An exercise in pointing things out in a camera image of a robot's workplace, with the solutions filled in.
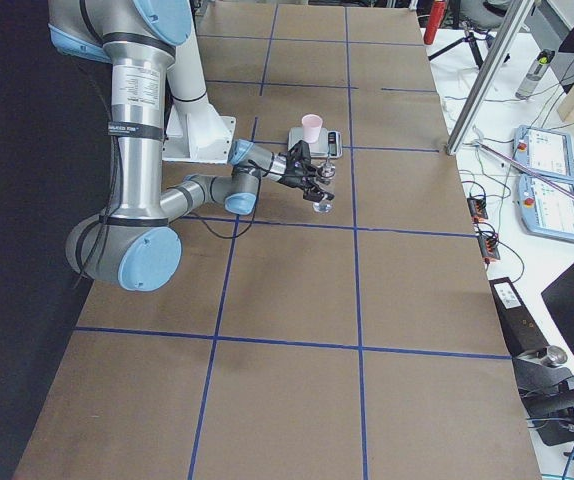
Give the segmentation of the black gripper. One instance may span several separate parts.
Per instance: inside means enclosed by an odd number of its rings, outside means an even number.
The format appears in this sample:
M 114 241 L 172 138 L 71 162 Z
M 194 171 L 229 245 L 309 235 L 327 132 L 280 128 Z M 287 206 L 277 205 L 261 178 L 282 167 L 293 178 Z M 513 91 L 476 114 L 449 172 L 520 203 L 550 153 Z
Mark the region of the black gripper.
M 307 201 L 332 201 L 335 194 L 321 188 L 317 183 L 332 183 L 335 179 L 335 164 L 322 162 L 312 165 L 309 157 L 288 157 L 279 183 L 303 191 Z

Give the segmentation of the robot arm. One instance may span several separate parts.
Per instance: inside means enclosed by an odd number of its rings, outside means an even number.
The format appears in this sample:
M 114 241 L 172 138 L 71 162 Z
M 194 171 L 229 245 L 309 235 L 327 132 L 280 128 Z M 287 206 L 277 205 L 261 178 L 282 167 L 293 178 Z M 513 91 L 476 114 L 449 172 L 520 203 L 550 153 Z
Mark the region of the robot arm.
M 333 198 L 306 141 L 277 154 L 234 138 L 235 119 L 208 98 L 189 2 L 53 1 L 49 29 L 60 53 L 112 68 L 110 193 L 67 239 L 78 274 L 153 291 L 180 264 L 172 223 L 199 207 L 249 215 L 263 180 L 312 203 Z

